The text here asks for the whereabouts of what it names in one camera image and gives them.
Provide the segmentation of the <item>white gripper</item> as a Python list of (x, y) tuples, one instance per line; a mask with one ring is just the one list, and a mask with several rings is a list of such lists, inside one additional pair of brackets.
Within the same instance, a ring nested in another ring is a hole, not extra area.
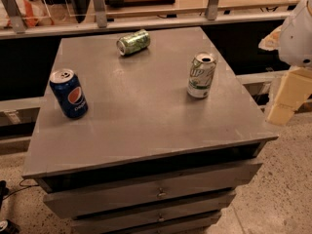
[(312, 69), (304, 68), (312, 67), (312, 0), (301, 0), (282, 27), (261, 39), (258, 47), (264, 51), (279, 48), (280, 60), (292, 65), (281, 79), (266, 118), (268, 123), (285, 126), (312, 95)]

